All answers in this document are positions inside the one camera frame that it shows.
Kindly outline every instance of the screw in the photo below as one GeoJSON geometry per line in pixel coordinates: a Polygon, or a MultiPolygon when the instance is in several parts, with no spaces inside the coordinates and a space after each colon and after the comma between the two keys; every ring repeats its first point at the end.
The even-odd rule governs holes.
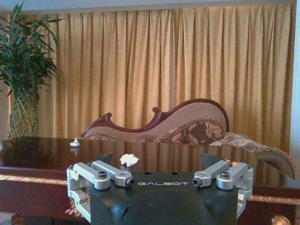
{"type": "Polygon", "coordinates": [[[230,177],[230,173],[229,172],[222,172],[221,173],[221,177],[222,178],[229,178],[230,177]]]}
{"type": "Polygon", "coordinates": [[[128,180],[126,181],[126,185],[127,185],[128,187],[132,187],[134,184],[135,184],[135,180],[134,180],[134,179],[128,179],[128,180]]]}
{"type": "Polygon", "coordinates": [[[202,185],[202,180],[199,179],[199,178],[195,178],[193,180],[193,184],[196,186],[196,187],[199,187],[200,185],[202,185]]]}
{"type": "Polygon", "coordinates": [[[100,178],[106,177],[106,172],[105,171],[98,172],[98,177],[100,177],[100,178]]]}

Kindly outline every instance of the wall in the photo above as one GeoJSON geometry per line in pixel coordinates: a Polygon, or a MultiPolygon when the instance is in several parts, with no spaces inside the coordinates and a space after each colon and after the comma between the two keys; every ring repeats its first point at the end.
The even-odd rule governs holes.
{"type": "MultiPolygon", "coordinates": [[[[23,0],[1,0],[0,8],[11,11],[23,0]]],[[[291,3],[295,0],[26,0],[25,14],[71,13],[95,11],[128,11],[170,8],[222,7],[233,5],[263,5],[291,3]]]]}
{"type": "Polygon", "coordinates": [[[296,163],[296,179],[300,180],[300,4],[296,9],[296,32],[292,86],[290,154],[296,163]]]}

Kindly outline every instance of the white tissue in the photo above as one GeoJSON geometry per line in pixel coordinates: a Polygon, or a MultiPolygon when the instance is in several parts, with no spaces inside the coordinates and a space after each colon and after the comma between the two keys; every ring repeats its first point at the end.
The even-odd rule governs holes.
{"type": "Polygon", "coordinates": [[[78,147],[78,146],[80,146],[80,143],[79,143],[79,141],[77,140],[77,138],[75,138],[74,141],[70,143],[70,145],[71,145],[72,147],[78,147]]]}
{"type": "Polygon", "coordinates": [[[139,158],[135,157],[134,154],[125,154],[120,158],[121,164],[126,164],[127,167],[130,167],[137,163],[139,158]]]}

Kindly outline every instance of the crumpled paper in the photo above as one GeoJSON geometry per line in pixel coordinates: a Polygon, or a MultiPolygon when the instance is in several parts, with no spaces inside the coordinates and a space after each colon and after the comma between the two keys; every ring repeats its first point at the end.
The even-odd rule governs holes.
{"type": "Polygon", "coordinates": [[[126,164],[127,167],[130,167],[137,163],[139,158],[135,157],[134,154],[125,154],[120,158],[121,164],[126,164]]]}

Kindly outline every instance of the upholstered cushion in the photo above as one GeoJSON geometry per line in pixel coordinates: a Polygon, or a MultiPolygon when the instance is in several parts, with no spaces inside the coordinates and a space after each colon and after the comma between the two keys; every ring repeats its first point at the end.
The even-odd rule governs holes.
{"type": "Polygon", "coordinates": [[[210,144],[224,137],[222,127],[213,120],[194,120],[158,137],[156,143],[210,144]]]}
{"type": "Polygon", "coordinates": [[[101,141],[118,141],[118,142],[147,142],[148,136],[143,135],[143,136],[132,138],[132,139],[119,139],[119,138],[114,138],[112,136],[104,135],[104,134],[93,134],[93,135],[85,136],[84,139],[101,140],[101,141]]]}
{"type": "Polygon", "coordinates": [[[213,142],[210,145],[242,147],[286,175],[294,177],[295,166],[288,154],[278,148],[257,143],[247,136],[226,132],[222,140],[213,142]]]}

